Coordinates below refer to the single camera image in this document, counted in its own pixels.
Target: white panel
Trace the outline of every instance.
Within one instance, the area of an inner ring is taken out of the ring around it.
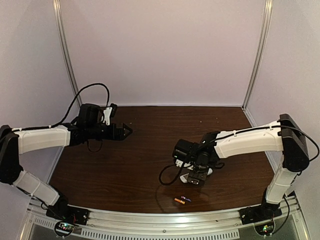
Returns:
[[[79,87],[102,82],[121,105],[243,103],[264,0],[61,1]],[[103,89],[81,94],[105,103]]]
[[[65,114],[73,95],[52,0],[0,0],[0,6],[0,125],[54,124]],[[29,152],[20,156],[20,163],[46,181],[57,150]],[[15,240],[30,199],[2,183],[0,195],[0,239]]]
[[[320,144],[320,1],[273,1],[270,32],[249,111],[260,125],[289,113]],[[309,155],[316,154],[309,144]],[[276,163],[279,156],[272,154]],[[312,239],[320,235],[320,159],[295,182]]]

